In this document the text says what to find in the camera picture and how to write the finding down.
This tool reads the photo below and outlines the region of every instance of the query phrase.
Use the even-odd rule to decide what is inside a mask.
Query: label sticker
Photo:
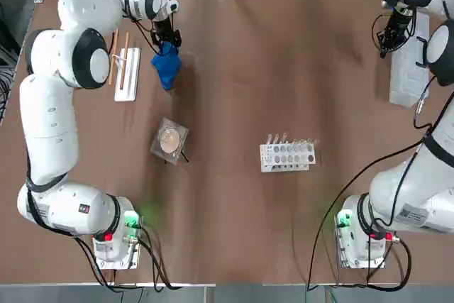
[[[400,213],[396,215],[395,220],[409,225],[422,226],[426,222],[427,217],[428,212],[425,209],[405,204]]]
[[[59,230],[70,232],[72,234],[77,234],[77,231],[74,227],[69,227],[69,226],[60,225],[60,224],[53,224],[53,227],[58,228]]]
[[[113,251],[114,250],[113,246],[107,245],[105,243],[102,243],[102,244],[101,243],[95,243],[94,247],[95,247],[97,252],[108,252],[108,251]]]
[[[371,251],[378,251],[379,249],[383,248],[383,243],[379,241],[370,241],[370,250]],[[369,243],[366,243],[366,250],[369,250]]]
[[[36,204],[35,203],[35,207],[36,207],[36,211],[38,211],[38,215],[41,217],[41,219],[43,220],[44,224],[49,224],[49,205],[46,205],[46,204]],[[31,215],[31,211],[30,211],[30,207],[27,203],[27,213],[30,214],[30,217],[33,218],[33,216]]]
[[[86,205],[86,204],[80,204],[79,205],[79,212],[88,214],[90,212],[90,206]]]

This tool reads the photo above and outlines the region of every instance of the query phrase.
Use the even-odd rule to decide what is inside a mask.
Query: test tube rack
[[[275,142],[277,139],[270,143],[268,138],[268,143],[260,145],[262,173],[309,170],[309,165],[316,163],[313,143],[307,141],[289,143],[283,140],[281,143]]]

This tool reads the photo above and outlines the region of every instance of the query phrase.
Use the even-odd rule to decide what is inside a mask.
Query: blue cloth
[[[175,77],[182,66],[178,49],[170,42],[163,42],[160,54],[153,57],[151,64],[156,68],[164,90],[171,90]]]

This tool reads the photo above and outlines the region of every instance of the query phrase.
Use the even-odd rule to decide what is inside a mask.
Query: wooden chopstick
[[[121,63],[120,90],[123,90],[123,85],[125,83],[126,62],[128,61],[128,46],[129,46],[129,32],[126,32],[125,53],[123,56],[124,60]]]
[[[116,46],[118,43],[118,35],[120,34],[120,29],[117,28],[115,30],[115,33],[113,34],[113,46],[112,46],[112,51],[111,51],[111,71],[109,73],[109,85],[112,84],[112,74],[114,73],[114,68],[115,68],[115,57],[114,55],[116,54]]]

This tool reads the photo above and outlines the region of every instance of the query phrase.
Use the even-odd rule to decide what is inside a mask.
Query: table surface
[[[380,0],[353,0],[354,12],[342,0],[178,1],[183,65],[175,88],[161,88],[151,50],[123,20],[120,44],[129,31],[130,46],[143,49],[137,100],[114,102],[113,85],[74,93],[80,158],[70,178],[133,202],[157,230],[171,282],[302,283],[316,229],[340,188],[370,161],[421,137],[413,111],[387,101],[389,59],[370,39]],[[57,0],[36,6],[31,30],[58,26]],[[26,176],[18,98],[25,75],[21,58],[0,127],[0,283],[93,282],[73,241],[17,212]],[[421,121],[436,117],[448,92],[431,89]],[[189,129],[189,163],[165,165],[150,154],[162,117]],[[259,144],[283,132],[316,141],[310,171],[260,173]],[[374,167],[341,199],[366,192],[377,171],[403,159]],[[413,254],[411,282],[454,282],[452,237],[402,238]],[[330,223],[324,239],[313,281],[333,283]],[[375,281],[398,282],[395,263]],[[363,278],[360,270],[340,272],[342,282]],[[118,279],[151,282],[150,260],[142,254],[139,269]]]

